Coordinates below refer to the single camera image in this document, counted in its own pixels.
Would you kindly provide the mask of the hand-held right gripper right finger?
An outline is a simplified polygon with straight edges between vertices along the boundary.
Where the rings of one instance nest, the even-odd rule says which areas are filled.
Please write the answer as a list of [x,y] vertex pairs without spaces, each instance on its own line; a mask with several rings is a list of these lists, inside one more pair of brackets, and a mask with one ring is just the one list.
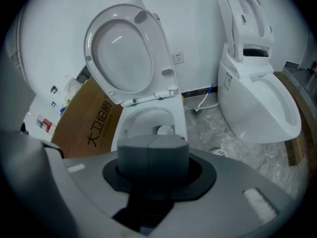
[[[268,238],[295,213],[298,202],[247,164],[193,148],[190,153],[213,165],[216,181],[198,200],[175,203],[148,238]],[[269,222],[252,208],[248,189],[256,189],[276,212]]]

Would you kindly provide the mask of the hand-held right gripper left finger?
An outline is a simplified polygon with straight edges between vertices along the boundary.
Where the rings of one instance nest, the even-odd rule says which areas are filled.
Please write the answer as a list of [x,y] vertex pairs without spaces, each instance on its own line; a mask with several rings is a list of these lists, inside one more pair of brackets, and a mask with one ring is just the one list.
[[66,159],[67,202],[83,238],[141,238],[140,203],[149,185],[149,136],[122,139],[118,150]]

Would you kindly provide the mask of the white toilet brush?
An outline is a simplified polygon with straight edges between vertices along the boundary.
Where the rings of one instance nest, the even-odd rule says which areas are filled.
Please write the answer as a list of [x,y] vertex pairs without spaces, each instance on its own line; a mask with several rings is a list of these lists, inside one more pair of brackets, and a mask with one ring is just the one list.
[[174,135],[174,134],[175,132],[173,127],[169,125],[160,126],[157,130],[157,135]]

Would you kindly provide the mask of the white toilet with round lid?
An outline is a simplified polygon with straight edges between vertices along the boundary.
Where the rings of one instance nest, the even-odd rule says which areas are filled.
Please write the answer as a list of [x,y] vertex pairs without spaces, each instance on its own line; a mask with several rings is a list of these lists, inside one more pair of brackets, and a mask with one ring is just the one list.
[[97,15],[86,31],[84,58],[98,85],[123,107],[112,151],[119,140],[157,135],[163,125],[188,138],[168,41],[159,16],[142,0],[115,4]]

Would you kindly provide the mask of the white smart toilet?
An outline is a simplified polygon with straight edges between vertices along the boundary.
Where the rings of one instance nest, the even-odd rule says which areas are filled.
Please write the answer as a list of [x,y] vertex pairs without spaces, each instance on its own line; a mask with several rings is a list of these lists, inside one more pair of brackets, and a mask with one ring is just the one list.
[[233,131],[247,143],[296,138],[298,107],[270,64],[274,34],[260,0],[217,0],[227,40],[218,69],[218,103]]

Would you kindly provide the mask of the round white floor drain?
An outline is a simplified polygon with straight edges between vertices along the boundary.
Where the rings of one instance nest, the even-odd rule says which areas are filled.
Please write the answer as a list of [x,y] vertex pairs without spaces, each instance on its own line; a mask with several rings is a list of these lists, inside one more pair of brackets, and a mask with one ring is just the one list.
[[214,147],[214,148],[212,148],[212,149],[210,150],[210,152],[211,152],[212,154],[215,154],[215,155],[218,155],[218,156],[221,156],[221,157],[227,157],[227,153],[226,153],[223,149],[221,149],[221,148],[219,148],[219,147]]

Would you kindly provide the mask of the large brown cardboard box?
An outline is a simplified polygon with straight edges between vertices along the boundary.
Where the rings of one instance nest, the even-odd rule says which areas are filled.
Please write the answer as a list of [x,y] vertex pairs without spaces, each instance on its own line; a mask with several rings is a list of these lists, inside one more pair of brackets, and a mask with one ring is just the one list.
[[51,142],[65,159],[109,153],[122,110],[91,77],[66,107]]

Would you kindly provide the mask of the clear plastic bottle red label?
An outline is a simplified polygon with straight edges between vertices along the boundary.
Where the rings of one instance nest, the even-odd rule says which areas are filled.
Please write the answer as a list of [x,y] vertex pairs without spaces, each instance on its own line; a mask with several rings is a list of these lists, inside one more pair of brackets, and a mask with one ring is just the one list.
[[56,129],[56,125],[51,122],[49,119],[45,118],[43,115],[38,115],[33,118],[35,125],[42,129],[44,132],[53,135]]

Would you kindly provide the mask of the gray plastic bin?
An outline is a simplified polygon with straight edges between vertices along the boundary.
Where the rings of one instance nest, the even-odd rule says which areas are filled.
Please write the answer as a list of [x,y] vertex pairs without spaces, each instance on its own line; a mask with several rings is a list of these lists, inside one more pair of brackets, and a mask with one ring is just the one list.
[[85,65],[82,70],[80,71],[80,73],[78,74],[78,76],[76,77],[76,81],[78,81],[79,83],[83,84],[85,83],[89,78],[91,77],[91,74],[87,68],[87,66]]

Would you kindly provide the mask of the gray stone ledge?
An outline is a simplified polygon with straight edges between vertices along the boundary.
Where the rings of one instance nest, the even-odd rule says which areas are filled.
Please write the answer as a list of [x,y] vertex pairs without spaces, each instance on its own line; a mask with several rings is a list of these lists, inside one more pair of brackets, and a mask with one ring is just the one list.
[[308,69],[300,68],[298,64],[287,61],[283,71],[291,73],[301,84],[317,85],[317,75]]

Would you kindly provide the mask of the white wall socket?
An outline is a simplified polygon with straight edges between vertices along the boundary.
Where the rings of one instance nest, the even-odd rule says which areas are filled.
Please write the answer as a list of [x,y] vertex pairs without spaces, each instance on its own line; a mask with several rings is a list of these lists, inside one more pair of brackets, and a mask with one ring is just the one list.
[[177,52],[173,53],[172,55],[172,61],[173,64],[180,64],[185,62],[184,53],[183,52]]

